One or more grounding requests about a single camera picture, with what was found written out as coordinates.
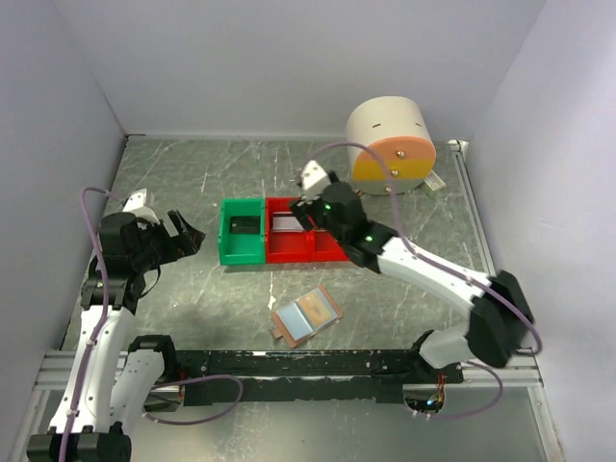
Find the white diamond print card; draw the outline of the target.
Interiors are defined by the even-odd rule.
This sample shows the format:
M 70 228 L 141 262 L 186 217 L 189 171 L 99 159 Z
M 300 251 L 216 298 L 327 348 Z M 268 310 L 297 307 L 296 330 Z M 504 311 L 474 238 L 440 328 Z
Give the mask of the white diamond print card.
M 271 230 L 273 232 L 303 232 L 304 228 L 293 215 L 274 215 Z

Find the red plastic bin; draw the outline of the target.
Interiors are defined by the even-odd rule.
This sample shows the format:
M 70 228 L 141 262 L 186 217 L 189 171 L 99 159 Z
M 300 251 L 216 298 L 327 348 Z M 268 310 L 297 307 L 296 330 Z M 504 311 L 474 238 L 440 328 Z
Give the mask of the red plastic bin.
M 310 241 L 312 244 L 311 259 L 313 262 L 330 263 L 348 260 L 341 246 L 325 230 L 316 229 L 311 231 Z
M 291 215 L 290 197 L 266 198 L 265 253 L 268 264 L 309 263 L 312 244 L 310 233 L 273 232 L 271 230 L 274 215 Z

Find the green plastic bin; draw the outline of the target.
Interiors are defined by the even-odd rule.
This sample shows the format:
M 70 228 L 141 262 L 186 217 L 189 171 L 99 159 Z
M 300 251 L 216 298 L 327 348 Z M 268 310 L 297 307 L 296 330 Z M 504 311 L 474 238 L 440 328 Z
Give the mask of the green plastic bin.
M 262 265 L 266 203 L 260 198 L 225 198 L 218 227 L 218 257 L 223 266 Z

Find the gold numbered card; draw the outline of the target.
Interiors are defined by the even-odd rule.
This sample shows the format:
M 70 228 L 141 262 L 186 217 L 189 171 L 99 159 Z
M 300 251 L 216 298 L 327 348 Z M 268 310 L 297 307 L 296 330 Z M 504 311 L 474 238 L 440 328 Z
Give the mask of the gold numbered card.
M 335 311 L 327 299 L 318 291 L 313 291 L 299 299 L 299 306 L 311 326 L 319 329 L 335 319 Z

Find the brown leather card holder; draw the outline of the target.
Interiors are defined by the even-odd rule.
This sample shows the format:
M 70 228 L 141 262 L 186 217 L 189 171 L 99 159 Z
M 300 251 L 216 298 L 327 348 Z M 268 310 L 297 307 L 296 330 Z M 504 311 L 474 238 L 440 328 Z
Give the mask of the brown leather card holder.
M 271 312 L 271 334 L 276 340 L 283 339 L 290 348 L 296 348 L 343 317 L 331 294 L 319 285 Z

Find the white round drawer cabinet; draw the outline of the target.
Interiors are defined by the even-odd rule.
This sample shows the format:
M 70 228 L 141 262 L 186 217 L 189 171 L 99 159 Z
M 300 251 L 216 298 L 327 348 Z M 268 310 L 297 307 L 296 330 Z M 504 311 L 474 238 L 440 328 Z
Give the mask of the white round drawer cabinet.
M 346 140 L 372 148 L 395 182 L 397 193 L 418 187 L 432 171 L 436 148 L 419 106 L 402 96 L 381 96 L 359 105 L 346 124 Z M 391 188 L 379 163 L 359 147 L 347 154 L 354 187 L 370 195 L 387 195 Z

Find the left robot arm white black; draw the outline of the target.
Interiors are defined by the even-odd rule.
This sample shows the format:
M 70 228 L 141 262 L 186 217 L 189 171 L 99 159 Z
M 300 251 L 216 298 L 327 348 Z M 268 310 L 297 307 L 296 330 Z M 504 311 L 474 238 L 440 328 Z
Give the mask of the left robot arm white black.
M 145 189 L 132 192 L 120 212 L 87 226 L 94 247 L 81 290 L 81 333 L 62 400 L 48 428 L 29 438 L 30 461 L 128 461 L 131 433 L 151 388 L 180 378 L 168 335 L 136 338 L 120 355 L 140 300 L 145 275 L 198 252 L 205 238 L 182 215 L 167 216 L 170 235 Z

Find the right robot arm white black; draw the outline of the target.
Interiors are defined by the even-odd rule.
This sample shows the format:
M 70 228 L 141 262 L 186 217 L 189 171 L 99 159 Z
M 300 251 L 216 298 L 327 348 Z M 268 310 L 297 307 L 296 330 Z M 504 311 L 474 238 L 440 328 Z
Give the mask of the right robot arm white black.
M 442 368 L 472 359 L 501 369 L 533 331 L 534 318 L 512 273 L 465 269 L 411 244 L 368 218 L 349 184 L 334 182 L 315 199 L 297 198 L 289 206 L 305 230 L 327 232 L 354 265 L 417 285 L 466 314 L 466 325 L 427 331 L 413 345 L 408 370 L 415 380 L 429 382 Z

